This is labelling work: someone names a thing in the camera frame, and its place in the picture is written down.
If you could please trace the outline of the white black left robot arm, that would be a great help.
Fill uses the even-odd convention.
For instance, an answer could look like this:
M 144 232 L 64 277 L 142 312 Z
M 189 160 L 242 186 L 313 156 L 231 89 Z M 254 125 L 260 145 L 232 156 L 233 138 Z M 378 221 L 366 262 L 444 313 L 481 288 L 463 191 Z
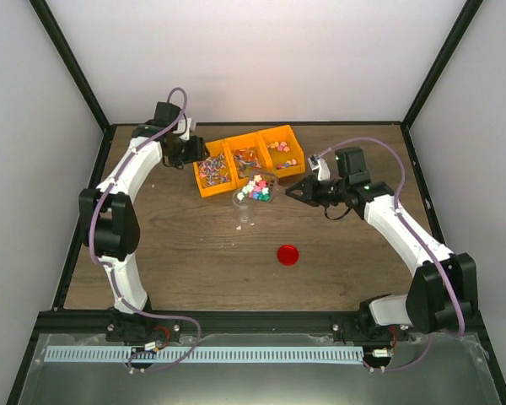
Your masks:
M 79 194 L 83 244 L 92 262 L 105 270 L 114 308 L 131 314 L 125 328 L 138 341 L 154 334 L 156 321 L 146 313 L 148 293 L 137 268 L 141 232 L 135 199 L 155 166 L 181 170 L 207 155 L 204 139 L 191 134 L 186 108 L 160 101 L 153 119 L 134 129 L 126 152 L 110 174 L 98 186 Z

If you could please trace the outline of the clear plastic jar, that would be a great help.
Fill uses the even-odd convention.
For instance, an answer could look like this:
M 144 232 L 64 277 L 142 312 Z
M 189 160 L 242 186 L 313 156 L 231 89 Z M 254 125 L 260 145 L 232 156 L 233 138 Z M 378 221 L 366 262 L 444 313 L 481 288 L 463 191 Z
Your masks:
M 232 204 L 240 225 L 253 225 L 255 223 L 252 201 L 241 190 L 235 190 Z

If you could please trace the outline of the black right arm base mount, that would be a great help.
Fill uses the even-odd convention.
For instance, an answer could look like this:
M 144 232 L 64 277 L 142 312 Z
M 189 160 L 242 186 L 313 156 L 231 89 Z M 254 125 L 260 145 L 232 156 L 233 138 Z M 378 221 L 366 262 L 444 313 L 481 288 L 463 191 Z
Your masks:
M 364 312 L 343 311 L 330 316 L 334 339 L 344 343 L 390 343 L 409 339 L 409 333 L 394 326 L 377 326 Z

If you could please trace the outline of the brown slotted plastic scoop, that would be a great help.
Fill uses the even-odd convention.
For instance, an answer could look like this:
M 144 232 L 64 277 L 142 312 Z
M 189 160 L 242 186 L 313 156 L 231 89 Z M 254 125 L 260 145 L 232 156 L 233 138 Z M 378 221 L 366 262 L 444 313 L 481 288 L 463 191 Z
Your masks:
M 241 191 L 250 200 L 269 203 L 274 197 L 284 194 L 284 187 L 275 173 L 253 170 Z

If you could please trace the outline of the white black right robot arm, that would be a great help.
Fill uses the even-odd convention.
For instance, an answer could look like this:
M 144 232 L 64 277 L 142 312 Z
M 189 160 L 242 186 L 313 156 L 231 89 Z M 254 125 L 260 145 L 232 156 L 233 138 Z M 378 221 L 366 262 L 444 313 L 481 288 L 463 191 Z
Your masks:
M 360 334 L 375 340 L 388 326 L 400 325 L 424 334 L 462 336 L 478 312 L 475 261 L 431 236 L 403 208 L 398 190 L 373 182 L 361 148 L 340 148 L 335 158 L 338 176 L 333 178 L 322 156 L 310 156 L 313 175 L 289 187 L 286 195 L 311 207 L 345 205 L 385 238 L 412 275 L 406 294 L 362 303 Z

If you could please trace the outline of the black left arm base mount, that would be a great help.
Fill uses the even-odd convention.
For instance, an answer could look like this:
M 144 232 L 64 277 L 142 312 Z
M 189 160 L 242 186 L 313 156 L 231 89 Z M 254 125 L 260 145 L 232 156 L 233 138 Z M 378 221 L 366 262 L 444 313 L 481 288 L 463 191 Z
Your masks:
M 175 342 L 180 336 L 183 321 L 161 320 L 139 314 L 127 314 L 114 308 L 104 310 L 107 323 L 106 337 L 110 342 L 148 343 L 169 339 Z

